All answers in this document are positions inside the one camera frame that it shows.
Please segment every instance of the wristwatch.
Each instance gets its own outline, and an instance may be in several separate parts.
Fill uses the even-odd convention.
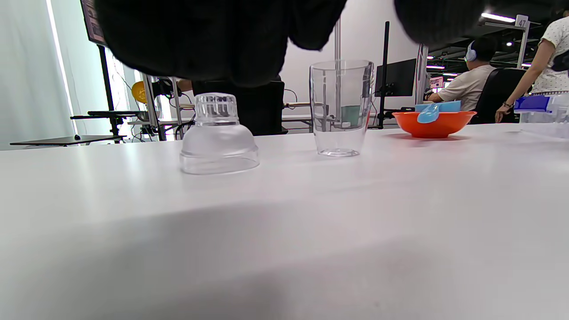
[[[504,103],[502,105],[507,106],[509,109],[511,109],[515,106],[515,104],[508,104],[506,101],[504,101]]]

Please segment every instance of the white headphones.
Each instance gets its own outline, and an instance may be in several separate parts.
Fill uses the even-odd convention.
[[[464,61],[466,61],[466,62],[473,62],[477,58],[476,50],[472,49],[473,44],[474,44],[474,41],[470,42],[470,44],[468,45],[468,49],[466,49],[466,55],[464,56]]]

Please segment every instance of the black office chair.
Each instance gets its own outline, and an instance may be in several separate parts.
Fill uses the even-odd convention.
[[[239,122],[251,130],[254,136],[288,133],[282,126],[284,82],[271,81],[261,87],[241,88],[229,81],[194,81],[194,95],[209,92],[234,95]]]
[[[496,123],[496,111],[510,97],[525,72],[525,70],[515,68],[501,68],[492,71],[486,80],[476,109],[474,109],[477,114],[470,124]],[[510,112],[504,116],[502,122],[518,123],[519,117]]]

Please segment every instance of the blue plastic spoon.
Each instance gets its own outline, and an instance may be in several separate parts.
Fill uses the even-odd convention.
[[[417,122],[420,124],[430,124],[431,122],[435,122],[439,118],[439,104],[430,104],[426,108],[421,111],[419,116],[417,117]]]

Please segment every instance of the orange bowl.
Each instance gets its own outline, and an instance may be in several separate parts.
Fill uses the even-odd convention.
[[[430,124],[417,122],[419,112],[393,113],[397,124],[415,138],[439,139],[462,130],[476,114],[474,111],[441,112],[439,118]]]

